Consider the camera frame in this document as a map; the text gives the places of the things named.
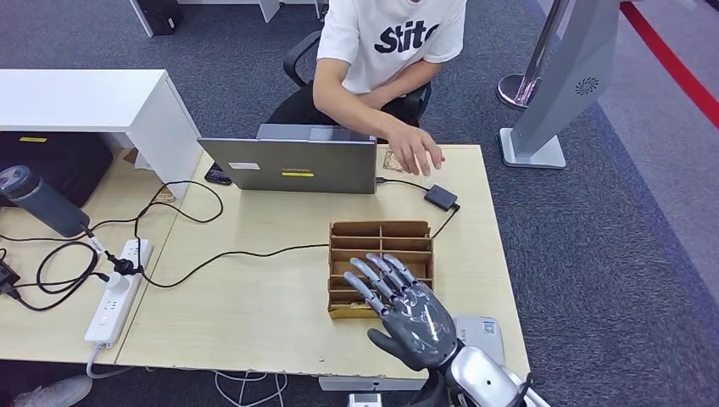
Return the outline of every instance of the man's arm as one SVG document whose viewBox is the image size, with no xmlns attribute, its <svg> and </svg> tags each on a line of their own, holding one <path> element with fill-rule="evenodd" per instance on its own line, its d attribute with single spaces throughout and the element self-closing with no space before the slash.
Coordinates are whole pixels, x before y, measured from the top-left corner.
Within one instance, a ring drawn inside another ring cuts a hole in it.
<svg viewBox="0 0 719 407">
<path fill-rule="evenodd" d="M 317 60 L 313 86 L 315 107 L 349 129 L 386 139 L 400 164 L 408 172 L 419 175 L 419 162 L 421 172 L 430 174 L 427 152 L 434 167 L 439 169 L 443 160 L 442 150 L 432 137 L 390 114 L 368 107 L 360 98 L 347 91 L 342 82 L 348 69 L 349 63 L 340 59 Z"/>
<path fill-rule="evenodd" d="M 395 98 L 413 92 L 426 85 L 439 73 L 443 64 L 434 64 L 425 60 L 408 66 L 394 80 L 382 85 L 370 93 L 359 96 L 365 104 L 373 109 L 381 109 Z"/>
</svg>

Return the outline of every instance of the water bottle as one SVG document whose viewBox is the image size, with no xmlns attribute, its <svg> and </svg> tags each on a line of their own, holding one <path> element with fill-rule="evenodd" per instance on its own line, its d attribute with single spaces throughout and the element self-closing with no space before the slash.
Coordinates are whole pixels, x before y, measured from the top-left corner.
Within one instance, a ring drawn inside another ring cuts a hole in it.
<svg viewBox="0 0 719 407">
<path fill-rule="evenodd" d="M 0 193 L 64 237 L 84 232 L 90 218 L 24 165 L 0 172 Z"/>
</svg>

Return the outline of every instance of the white sneaker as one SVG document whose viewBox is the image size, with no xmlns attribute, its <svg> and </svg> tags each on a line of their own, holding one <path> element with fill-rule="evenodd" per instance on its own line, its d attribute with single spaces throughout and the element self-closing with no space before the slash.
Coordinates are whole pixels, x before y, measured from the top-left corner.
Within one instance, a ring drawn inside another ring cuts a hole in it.
<svg viewBox="0 0 719 407">
<path fill-rule="evenodd" d="M 15 399 L 15 407 L 70 407 L 84 399 L 91 389 L 90 377 L 75 376 L 21 394 Z"/>
</svg>

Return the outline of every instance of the cardboard organizer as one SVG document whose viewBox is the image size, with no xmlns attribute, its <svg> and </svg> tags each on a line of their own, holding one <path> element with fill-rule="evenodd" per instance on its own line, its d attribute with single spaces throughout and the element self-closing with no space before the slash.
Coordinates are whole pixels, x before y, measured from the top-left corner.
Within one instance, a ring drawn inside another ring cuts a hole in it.
<svg viewBox="0 0 719 407">
<path fill-rule="evenodd" d="M 415 278 L 434 288 L 434 253 L 430 227 L 425 221 L 335 222 L 330 224 L 330 278 L 327 310 L 336 318 L 377 318 L 362 296 L 343 277 L 354 273 L 373 292 L 369 280 L 349 260 L 366 259 L 368 253 L 391 254 L 410 269 Z"/>
</svg>

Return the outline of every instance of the black cable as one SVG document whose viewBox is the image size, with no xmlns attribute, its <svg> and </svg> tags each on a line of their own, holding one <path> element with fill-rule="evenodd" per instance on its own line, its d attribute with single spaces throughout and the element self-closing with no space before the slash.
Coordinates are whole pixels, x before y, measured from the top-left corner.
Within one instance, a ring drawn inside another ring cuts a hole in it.
<svg viewBox="0 0 719 407">
<path fill-rule="evenodd" d="M 524 383 L 522 383 L 519 393 L 515 396 L 514 400 L 510 403 L 510 407 L 522 407 L 527 405 L 524 402 L 524 397 L 527 396 L 527 391 L 529 390 L 529 387 L 532 386 L 532 373 L 527 373 L 527 378 L 524 380 Z"/>
<path fill-rule="evenodd" d="M 217 214 L 216 214 L 216 215 L 213 215 L 213 216 L 210 217 L 209 219 L 200 220 L 200 219 L 197 219 L 197 218 L 195 218 L 195 217 L 193 217 L 193 216 L 190 216 L 190 215 L 186 214 L 185 212 L 183 212 L 181 209 L 177 208 L 177 207 L 174 206 L 174 205 L 170 205 L 170 204 L 164 203 L 164 202 L 155 202 L 155 200 L 156 200 L 157 197 L 160 195 L 160 193 L 162 193 L 162 191 L 163 191 L 163 189 L 164 189 L 165 187 L 167 187 L 167 186 L 169 186 L 169 185 L 176 185 L 176 184 L 195 184 L 195 185 L 198 185 L 198 186 L 203 187 L 203 188 L 205 188 L 206 190 L 210 191 L 213 195 L 215 195 L 215 198 L 217 198 L 217 202 L 220 204 L 220 209 L 219 209 L 219 211 L 217 212 Z M 218 217 L 220 217 L 220 216 L 222 215 L 222 213 L 224 212 L 224 210 L 225 210 L 225 206 L 224 206 L 224 204 L 222 203 L 222 199 L 220 198 L 220 195 L 218 195 L 217 192 L 213 191 L 212 189 L 210 189 L 209 187 L 205 186 L 204 184 L 201 184 L 201 183 L 195 182 L 195 181 L 173 181 L 173 182 L 167 182 L 167 183 L 163 184 L 163 185 L 158 189 L 158 191 L 153 195 L 153 197 L 150 199 L 149 203 L 148 203 L 144 208 L 142 208 L 142 210 L 140 211 L 140 213 L 139 213 L 136 217 L 130 218 L 130 219 L 126 219 L 126 220 L 104 220 L 104 221 L 102 221 L 102 222 L 96 224 L 95 226 L 89 227 L 89 228 L 83 226 L 83 230 L 84 230 L 85 233 L 83 233 L 83 234 L 81 234 L 80 236 L 77 236 L 77 237 L 72 237 L 72 238 L 68 238 L 68 239 L 59 239 L 59 238 L 51 238 L 51 237 L 32 237 L 32 238 L 16 239 L 16 238 L 5 237 L 5 236 L 3 236 L 3 235 L 0 235 L 1 238 L 6 239 L 6 240 L 9 240 L 9 241 L 11 241 L 11 242 L 63 242 L 63 243 L 64 243 L 64 244 L 58 246 L 57 248 L 55 248 L 52 252 L 50 252 L 50 253 L 45 257 L 45 259 L 42 260 L 42 262 L 40 263 L 40 266 L 39 266 L 38 269 L 37 269 L 36 282 L 34 282 L 34 283 L 26 283 L 26 284 L 19 284 L 19 285 L 17 285 L 17 286 L 13 286 L 13 287 L 11 287 L 10 290 L 8 291 L 8 295 L 9 295 L 10 297 L 14 298 L 15 300 L 17 300 L 19 303 L 21 303 L 21 304 L 22 304 L 23 306 L 25 306 L 27 309 L 30 309 L 30 310 L 36 311 L 36 312 L 43 312 L 43 311 L 47 311 L 47 310 L 53 309 L 53 308 L 57 307 L 58 305 L 62 304 L 62 303 L 63 303 L 65 300 L 67 300 L 72 294 L 74 294 L 74 293 L 80 288 L 80 286 L 87 280 L 87 278 L 90 277 L 90 276 L 98 276 L 98 277 L 100 277 L 102 280 L 104 280 L 105 282 L 108 281 L 108 280 L 109 280 L 109 277 L 107 277 L 105 274 L 94 272 L 95 267 L 98 265 L 98 261 L 99 261 L 98 253 L 97 253 L 97 252 L 95 251 L 95 249 L 94 249 L 92 246 L 90 246 L 89 244 L 84 243 L 84 242 L 79 242 L 79 239 L 83 238 L 85 235 L 87 235 L 88 237 L 94 237 L 93 231 L 97 230 L 99 227 L 102 227 L 102 226 L 107 225 L 107 224 L 110 224 L 110 223 L 130 223 L 130 222 L 133 222 L 133 223 L 134 223 L 134 225 L 133 225 L 133 226 L 134 226 L 134 227 L 133 227 L 133 229 L 134 229 L 134 235 L 135 235 L 135 237 L 137 237 L 137 244 L 138 244 L 138 247 L 139 247 L 140 239 L 139 239 L 139 237 L 137 236 L 137 233 L 138 233 L 138 228 L 139 228 L 140 219 L 141 219 L 144 215 L 147 214 L 147 212 L 150 210 L 150 208 L 152 208 L 153 206 L 157 206 L 157 205 L 158 205 L 158 206 L 166 206 L 166 207 L 172 208 L 172 209 L 174 209 L 177 213 L 179 213 L 180 215 L 182 215 L 182 216 L 188 218 L 189 220 L 193 220 L 193 221 L 195 221 L 195 222 L 197 222 L 197 223 L 209 223 L 209 222 L 211 222 L 211 221 L 217 219 Z M 90 264 L 87 266 L 87 268 L 85 269 L 85 271 L 83 271 L 78 277 L 72 278 L 72 279 L 69 279 L 69 280 L 65 280 L 65 281 L 61 281 L 61 282 L 42 282 L 41 279 L 40 279 L 40 275 L 42 274 L 42 271 L 44 270 L 44 268 L 45 268 L 47 262 L 48 262 L 55 254 L 57 254 L 57 253 L 60 252 L 61 250 L 65 249 L 65 248 L 67 248 L 67 247 L 69 247 L 69 246 L 75 246 L 75 245 L 80 245 L 80 246 L 82 246 L 82 247 L 89 248 L 89 249 L 92 251 L 92 260 L 91 260 Z M 5 255 L 7 254 L 7 250 L 4 249 L 4 248 L 0 248 L 0 250 L 2 250 L 2 258 L 0 258 L 0 260 L 2 260 L 2 259 L 5 258 Z M 114 256 L 112 256 L 109 252 L 106 252 L 106 254 L 108 255 L 108 258 L 110 259 L 110 261 L 112 261 L 112 260 L 114 259 Z M 138 264 L 141 264 L 141 263 L 140 263 L 140 258 L 141 258 L 140 250 L 137 250 L 137 263 L 138 263 Z M 47 288 L 47 287 L 61 286 L 61 285 L 64 285 L 64 284 L 68 284 L 68 285 L 65 286 L 65 287 L 62 287 L 62 288 L 60 288 L 60 289 L 58 289 L 58 290 L 51 290 L 51 289 L 48 289 L 48 288 Z M 58 300 L 57 302 L 55 302 L 54 304 L 50 304 L 50 305 L 48 305 L 48 306 L 46 306 L 46 307 L 36 307 L 36 306 L 34 306 L 34 305 L 28 304 L 26 301 L 24 301 L 24 299 L 22 299 L 22 296 L 21 296 L 20 293 L 17 291 L 17 288 L 23 288 L 23 287 L 38 287 L 38 288 L 40 288 L 41 291 L 43 291 L 44 293 L 50 294 L 50 295 L 56 295 L 56 294 L 65 293 L 65 292 L 67 292 L 67 293 L 66 293 L 60 300 Z"/>
<path fill-rule="evenodd" d="M 459 212 L 459 211 L 460 211 L 460 206 L 458 204 L 454 203 L 452 205 L 452 213 L 449 215 L 447 220 L 445 220 L 444 223 L 439 227 L 439 229 L 437 229 L 437 231 L 434 232 L 434 234 L 432 235 L 432 239 L 437 237 L 437 235 L 439 235 L 439 232 L 441 232 L 444 229 L 444 227 L 449 223 L 450 220 L 452 220 L 452 218 L 454 218 L 455 215 L 457 215 L 457 212 Z"/>
<path fill-rule="evenodd" d="M 158 197 L 159 193 L 162 191 L 162 188 L 160 188 L 160 189 L 157 191 L 157 193 L 155 193 L 155 195 L 153 196 L 153 199 L 150 201 L 150 203 L 148 204 L 148 206 L 146 206 L 145 209 L 143 209 L 143 210 L 140 212 L 140 214 L 132 220 L 132 221 L 134 222 L 134 225 L 132 226 L 133 236 L 135 237 L 135 239 L 137 239 L 137 268 L 136 268 L 136 270 L 137 270 L 137 272 L 139 272 L 139 273 L 142 275 L 142 278 L 144 278 L 145 280 L 148 281 L 148 283 L 150 283 L 150 284 L 152 284 L 152 285 L 154 285 L 154 286 L 156 286 L 156 287 L 169 288 L 169 287 L 175 287 L 175 286 L 177 286 L 177 285 L 180 285 L 180 284 L 182 284 L 186 279 L 190 278 L 190 276 L 191 276 L 192 274 L 194 274 L 197 270 L 199 270 L 199 269 L 205 267 L 207 264 L 209 264 L 209 263 L 211 263 L 212 261 L 215 260 L 215 258 L 213 258 L 212 260 L 203 263 L 202 265 L 200 265 L 199 267 L 197 267 L 195 270 L 190 271 L 190 273 L 189 273 L 187 276 L 185 276 L 184 278 L 182 278 L 180 281 L 178 281 L 178 282 L 175 283 L 175 284 L 171 284 L 171 285 L 169 285 L 168 287 L 163 287 L 161 284 L 157 284 L 157 283 L 153 282 L 153 281 L 148 277 L 148 275 L 145 274 L 145 269 L 144 269 L 144 267 L 142 267 L 142 253 L 141 253 L 141 251 L 142 251 L 142 240 L 140 239 L 140 236 L 138 235 L 138 229 L 140 228 L 140 218 L 141 218 L 145 213 L 147 213 L 147 210 L 150 209 L 150 207 L 152 207 L 154 204 L 170 207 L 170 208 L 174 209 L 175 211 L 177 211 L 178 214 L 184 216 L 185 218 L 188 218 L 189 220 L 195 221 L 195 222 L 197 222 L 197 223 L 210 223 L 211 221 L 213 221 L 213 220 L 219 218 L 219 217 L 222 215 L 222 213 L 225 212 L 225 205 L 222 203 L 222 198 L 220 198 L 220 195 L 218 195 L 217 192 L 213 191 L 210 187 L 208 187 L 208 186 L 206 186 L 206 185 L 204 185 L 204 184 L 201 184 L 201 183 L 195 182 L 195 181 L 173 181 L 173 182 L 168 182 L 168 183 L 164 184 L 163 187 L 164 187 L 164 186 L 167 186 L 167 185 L 185 184 L 185 183 L 195 184 L 195 185 L 201 186 L 201 187 L 203 187 L 204 189 L 206 189 L 206 190 L 212 192 L 212 194 L 215 195 L 215 198 L 217 198 L 217 202 L 220 204 L 220 210 L 217 212 L 217 214 L 214 215 L 214 216 L 212 216 L 212 217 L 210 217 L 210 218 L 207 219 L 207 220 L 200 220 L 200 219 L 194 218 L 194 217 L 192 217 L 192 216 L 190 216 L 190 215 L 188 215 L 188 214 L 182 212 L 179 208 L 177 208 L 177 207 L 175 207 L 175 206 L 173 206 L 173 205 L 170 205 L 170 204 L 168 204 L 168 203 L 164 203 L 164 202 L 154 202 L 154 200 Z"/>
<path fill-rule="evenodd" d="M 87 248 L 90 250 L 90 252 L 92 253 L 92 258 L 90 259 L 90 263 L 87 265 L 86 269 L 84 271 L 82 271 L 82 273 L 78 277 L 69 279 L 69 280 L 66 280 L 63 282 L 42 282 L 42 280 L 40 279 L 40 276 L 41 276 L 43 270 L 45 269 L 47 262 L 50 261 L 50 259 L 52 257 L 54 257 L 55 254 L 59 253 L 61 250 L 63 250 L 64 248 L 67 248 L 69 246 L 82 246 L 83 248 Z M 98 261 L 99 261 L 98 253 L 89 244 L 84 243 L 84 242 L 67 242 L 63 245 L 56 247 L 52 252 L 50 252 L 49 254 L 47 254 L 47 256 L 45 256 L 45 259 L 43 259 L 42 262 L 40 263 L 40 265 L 37 267 L 35 283 L 19 284 L 17 286 L 13 286 L 13 288 L 8 292 L 8 295 L 10 297 L 14 298 L 15 300 L 17 300 L 19 303 L 21 303 L 23 306 L 25 306 L 27 309 L 29 309 L 31 311 L 43 312 L 43 311 L 53 309 L 53 308 L 57 307 L 58 305 L 62 304 L 72 294 L 74 294 L 75 291 L 77 291 L 90 276 L 100 276 L 100 278 L 102 278 L 101 273 L 93 272 L 95 270 L 95 267 L 98 265 Z M 104 276 L 104 278 L 102 278 L 102 279 L 104 281 L 107 281 L 108 277 L 104 274 L 102 274 L 102 276 Z M 50 290 L 47 288 L 47 286 L 58 286 L 58 285 L 63 285 L 63 284 L 67 284 L 67 286 L 62 287 L 58 290 Z M 38 288 L 40 288 L 41 291 L 43 291 L 44 293 L 50 294 L 50 295 L 56 295 L 56 294 L 61 294 L 61 293 L 65 293 L 65 292 L 67 292 L 67 293 L 61 299 L 59 299 L 58 301 L 56 301 L 53 304 L 50 304 L 46 307 L 36 307 L 34 305 L 28 304 L 26 301 L 24 301 L 24 299 L 22 299 L 22 297 L 20 296 L 20 293 L 17 291 L 18 288 L 22 288 L 22 287 L 38 287 Z"/>
<path fill-rule="evenodd" d="M 162 190 L 163 190 L 165 187 L 167 187 L 168 185 L 176 185 L 176 184 L 194 184 L 194 185 L 198 185 L 198 186 L 203 187 L 203 188 L 205 188 L 206 190 L 210 191 L 213 195 L 215 195 L 215 198 L 217 198 L 217 201 L 220 203 L 220 211 L 217 213 L 217 215 L 211 217 L 210 219 L 207 219 L 207 220 L 199 220 L 199 219 L 193 218 L 192 216 L 190 216 L 190 215 L 188 215 L 188 214 L 182 212 L 182 210 L 180 210 L 180 209 L 177 208 L 176 206 L 170 205 L 169 203 L 165 203 L 165 202 L 155 202 L 155 199 L 157 199 L 157 197 L 160 195 L 160 193 L 162 193 Z M 208 223 L 208 222 L 211 222 L 211 221 L 217 219 L 218 217 L 220 217 L 220 215 L 222 215 L 222 213 L 223 213 L 224 210 L 225 210 L 224 204 L 222 203 L 222 199 L 220 198 L 220 195 L 218 195 L 217 192 L 213 191 L 212 189 L 210 189 L 210 188 L 207 187 L 206 185 L 201 184 L 201 183 L 196 182 L 196 181 L 172 181 L 172 182 L 167 182 L 167 183 L 165 183 L 165 184 L 162 184 L 162 186 L 160 186 L 160 188 L 158 189 L 158 191 L 153 195 L 152 199 L 150 199 L 150 202 L 149 202 L 144 208 L 142 208 L 142 210 L 140 211 L 140 213 L 139 213 L 137 216 L 135 216 L 134 218 L 130 218 L 130 219 L 110 219 L 110 220 L 103 220 L 102 222 L 96 224 L 95 226 L 90 227 L 90 228 L 89 228 L 89 232 L 90 232 L 90 234 L 92 234 L 92 232 L 96 231 L 98 228 L 100 228 L 100 227 L 102 227 L 102 226 L 105 226 L 105 225 L 107 225 L 107 224 L 110 224 L 110 223 L 131 223 L 131 222 L 138 221 L 138 220 L 140 220 L 144 215 L 147 214 L 147 212 L 150 210 L 150 208 L 152 208 L 153 206 L 156 206 L 156 205 L 166 206 L 166 207 L 172 208 L 172 209 L 174 209 L 175 211 L 177 211 L 180 215 L 185 216 L 185 217 L 188 218 L 189 220 L 196 221 L 197 223 Z M 67 239 L 55 238 L 55 237 L 15 238 L 15 237 L 7 237 L 7 236 L 4 236 L 4 235 L 0 235 L 0 238 L 5 239 L 5 240 L 7 240 L 7 241 L 9 241 L 9 242 L 17 242 L 17 243 L 23 243 L 23 242 L 63 242 L 63 243 L 64 243 L 64 242 L 76 242 L 76 241 L 82 239 L 86 234 L 88 234 L 88 230 L 87 230 L 87 229 L 85 230 L 85 233 L 82 233 L 82 234 L 80 234 L 79 236 L 70 237 L 70 238 L 67 238 Z"/>
<path fill-rule="evenodd" d="M 398 184 L 405 184 L 405 185 L 409 185 L 409 186 L 412 186 L 412 187 L 415 187 L 415 188 L 420 188 L 420 189 L 421 189 L 422 191 L 424 191 L 424 192 L 429 192 L 429 188 L 423 187 L 423 186 L 420 185 L 420 184 L 415 184 L 414 182 L 409 182 L 409 181 L 405 181 L 405 180 L 396 180 L 396 179 L 394 179 L 394 178 L 385 178 L 385 177 L 383 177 L 383 176 L 378 176 L 377 178 L 375 178 L 375 182 L 376 182 L 377 184 L 386 184 L 386 183 L 388 183 L 388 182 L 394 182 L 394 183 L 398 183 Z"/>
<path fill-rule="evenodd" d="M 322 244 L 305 244 L 305 245 L 301 245 L 301 246 L 291 246 L 291 247 L 289 247 L 289 248 L 281 248 L 281 249 L 276 250 L 276 251 L 274 251 L 274 252 L 272 252 L 272 253 L 253 253 L 253 252 L 246 252 L 246 251 L 243 251 L 243 250 L 238 250 L 238 251 L 233 251 L 233 252 L 224 252 L 224 253 L 217 254 L 217 255 L 216 255 L 215 257 L 213 257 L 212 259 L 209 259 L 209 260 L 205 261 L 204 263 L 202 263 L 201 265 L 195 267 L 192 271 L 190 271 L 189 273 L 187 273 L 186 276 L 182 277 L 180 280 L 178 280 L 178 281 L 176 281 L 176 282 L 173 282 L 172 284 L 160 284 L 160 283 L 157 283 L 157 282 L 152 281 L 152 279 L 150 279 L 150 277 L 148 277 L 148 275 L 145 274 L 145 270 L 140 270 L 140 273 L 142 274 L 142 277 L 143 277 L 145 280 L 148 281 L 148 283 L 152 284 L 152 285 L 155 286 L 155 287 L 158 287 L 158 288 L 172 288 L 172 287 L 177 287 L 177 286 L 179 286 L 180 284 L 182 284 L 183 282 L 185 282 L 188 278 L 190 278 L 193 274 L 195 274 L 196 272 L 200 271 L 200 269 L 202 269 L 202 268 L 205 267 L 206 265 L 212 263 L 213 261 L 219 259 L 220 257 L 229 256 L 229 255 L 233 255 L 233 254 L 243 254 L 243 255 L 246 255 L 246 256 L 267 258 L 267 257 L 272 257 L 272 256 L 275 256 L 275 255 L 278 255 L 278 254 L 281 254 L 281 253 L 288 252 L 288 251 L 290 251 L 290 250 L 300 250 L 300 249 L 304 249 L 304 248 L 327 248 L 327 247 L 329 247 L 329 246 L 330 246 L 330 245 L 327 244 L 327 243 L 322 243 Z"/>
</svg>

